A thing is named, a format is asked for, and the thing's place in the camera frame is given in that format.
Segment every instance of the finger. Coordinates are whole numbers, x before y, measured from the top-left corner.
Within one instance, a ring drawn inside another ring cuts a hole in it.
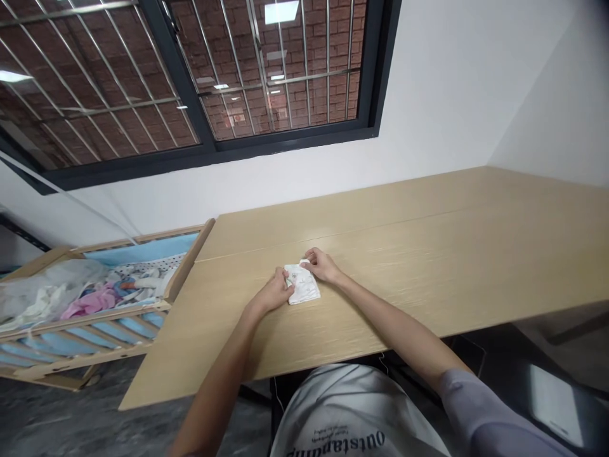
[[[316,265],[314,265],[312,263],[303,262],[300,264],[300,266],[303,267],[305,270],[309,270],[312,273],[314,273],[315,269],[316,269]]]

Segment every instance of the hand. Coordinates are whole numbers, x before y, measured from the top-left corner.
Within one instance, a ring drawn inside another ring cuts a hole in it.
[[[263,314],[268,313],[283,305],[288,298],[294,293],[294,286],[287,287],[285,278],[288,277],[288,272],[282,267],[275,269],[275,274],[258,291],[254,298],[248,303],[248,307],[255,309]]]
[[[323,252],[318,248],[309,249],[304,256],[311,263],[303,262],[300,264],[301,267],[309,270],[315,276],[322,281],[327,281],[331,284],[335,284],[343,272],[336,266],[332,257]]]

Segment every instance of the plastic bag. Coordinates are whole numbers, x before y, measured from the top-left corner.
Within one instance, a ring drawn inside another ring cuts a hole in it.
[[[0,331],[59,319],[86,284],[107,275],[108,268],[96,260],[71,259],[41,274],[0,282]]]
[[[309,271],[300,266],[301,263],[311,263],[307,259],[302,259],[297,265],[285,265],[285,271],[289,276],[285,279],[285,283],[289,286],[294,285],[294,293],[288,299],[290,305],[297,305],[309,300],[321,298],[319,287],[315,276]]]

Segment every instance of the brick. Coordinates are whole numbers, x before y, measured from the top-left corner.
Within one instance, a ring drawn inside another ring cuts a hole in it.
[[[326,71],[326,10],[325,0],[309,1],[304,0],[306,10],[306,33],[307,33],[307,58],[310,74],[319,74]],[[15,2],[13,8],[22,17],[37,13],[35,5]],[[365,0],[356,0],[353,21],[353,49],[352,65],[358,66],[361,62],[363,28],[365,27]],[[263,20],[263,0],[255,0],[256,15],[261,31],[261,45],[264,54],[271,50],[278,50],[278,38],[276,25],[265,25]],[[219,3],[197,1],[199,13],[216,70],[219,72],[220,82],[237,87],[239,77],[234,64],[234,53],[228,40],[228,31],[224,22],[224,17]],[[247,11],[242,0],[225,0],[226,14],[230,24],[230,30],[235,41],[236,54],[239,59],[240,68],[245,84],[258,84],[259,71],[256,60],[256,50],[249,27]],[[350,18],[350,0],[331,0],[330,1],[330,58],[331,69],[346,68],[348,60],[348,31]],[[180,23],[180,39],[187,55],[187,60],[195,77],[212,76],[211,62],[207,54],[207,49],[203,42],[197,19],[194,16],[190,2],[174,2],[174,12],[176,19]],[[117,26],[121,31],[125,42],[129,46],[139,70],[143,74],[145,81],[150,88],[153,96],[164,98],[172,96],[171,88],[167,83],[162,67],[157,62],[153,49],[141,27],[137,16],[133,10],[115,10],[112,12]],[[104,13],[91,13],[84,16],[87,26],[91,29],[92,35],[98,42],[104,55],[108,58],[112,69],[121,81],[122,86],[131,97],[141,100],[148,100],[139,76],[133,68],[124,47],[115,32],[110,29],[109,21]],[[304,60],[305,49],[302,40],[302,29],[300,27],[300,14],[297,20],[282,25],[282,37],[284,38],[284,49],[287,51],[285,58],[285,74],[288,77],[303,76],[305,74]],[[73,30],[74,38],[69,35],[68,25]],[[114,78],[100,59],[99,53],[93,46],[87,32],[83,29],[77,18],[67,18],[56,21],[56,26],[62,34],[65,34],[67,42],[73,49],[77,49],[76,42],[82,48],[82,55],[87,60],[87,68],[92,72],[103,89],[104,97],[111,106],[123,105],[126,103],[125,96],[114,82]],[[103,103],[93,91],[91,85],[82,74],[74,59],[65,49],[57,34],[48,22],[33,23],[28,25],[28,30],[35,39],[40,41],[41,48],[49,55],[63,78],[70,84],[73,92],[79,101],[89,109],[102,109]],[[45,90],[52,94],[53,100],[62,107],[77,106],[76,100],[65,89],[63,84],[57,79],[53,71],[48,68],[38,51],[31,45],[23,32],[17,28],[6,28],[2,30],[2,37],[8,46],[20,56],[24,64],[30,69],[36,79],[43,85]],[[20,69],[10,58],[4,48],[0,49],[0,65],[6,69],[13,69],[19,72]],[[265,62],[265,71],[281,71],[281,63]],[[357,115],[357,94],[358,94],[359,75],[351,76],[349,112],[350,119]],[[26,89],[28,83],[22,83],[20,88]],[[308,109],[306,99],[306,87],[310,88],[311,111],[313,114],[312,124],[325,124],[327,115],[325,114],[327,99],[325,98],[326,78],[311,80],[308,84],[304,82],[292,83],[287,88],[291,100],[292,126],[299,128],[308,125]],[[209,90],[213,83],[198,87],[199,90]],[[344,119],[344,104],[346,92],[346,77],[330,78],[330,102],[331,102],[331,122],[339,122]],[[48,101],[36,90],[25,91],[23,96],[36,109],[37,113],[45,119],[56,117],[57,113],[49,109]],[[268,113],[264,94],[260,89],[247,92],[247,98],[251,103],[254,118],[254,127],[257,133],[267,133],[269,129]],[[275,97],[273,102],[276,107],[273,109],[273,118],[277,129],[289,128],[286,118],[285,102],[281,106],[280,98]],[[22,103],[15,100],[14,95],[4,88],[0,88],[0,102],[5,107],[5,115],[12,119],[15,124],[48,156],[45,166],[62,168],[72,165],[71,159],[65,151],[54,144],[48,133],[41,129],[40,125],[34,122],[34,118]],[[231,102],[227,100],[230,107],[242,107],[245,109],[244,101]],[[218,95],[207,96],[204,105],[211,120],[212,127],[219,140],[233,138],[230,123],[225,113],[224,105]],[[183,113],[176,110],[176,103],[160,105],[162,112],[173,136],[179,146],[193,143],[193,138],[184,121]],[[162,119],[154,107],[140,108],[138,113],[142,121],[148,127],[150,134],[154,137],[159,148],[172,149],[175,147],[169,132],[167,132]],[[115,113],[116,118],[125,126],[129,137],[134,141],[140,152],[153,152],[154,146],[150,142],[148,135],[142,128],[139,120],[131,110],[119,111]],[[114,149],[121,156],[132,156],[135,151],[130,146],[127,138],[120,132],[117,123],[112,116],[105,114],[95,117],[95,122],[106,134]],[[91,122],[87,119],[75,119],[74,125],[88,139],[88,142],[100,154],[104,160],[115,159],[114,153],[109,149],[106,142],[94,129]],[[94,162],[94,157],[89,153],[84,144],[75,136],[73,132],[63,122],[53,122],[53,131],[60,135],[68,148],[83,163]],[[237,136],[251,135],[249,116],[244,116],[243,121],[236,121],[235,134]]]

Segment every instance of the gray sleeve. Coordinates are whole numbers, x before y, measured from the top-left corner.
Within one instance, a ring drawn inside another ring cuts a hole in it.
[[[575,456],[516,414],[476,376],[453,369],[442,378],[444,408],[473,456]]]

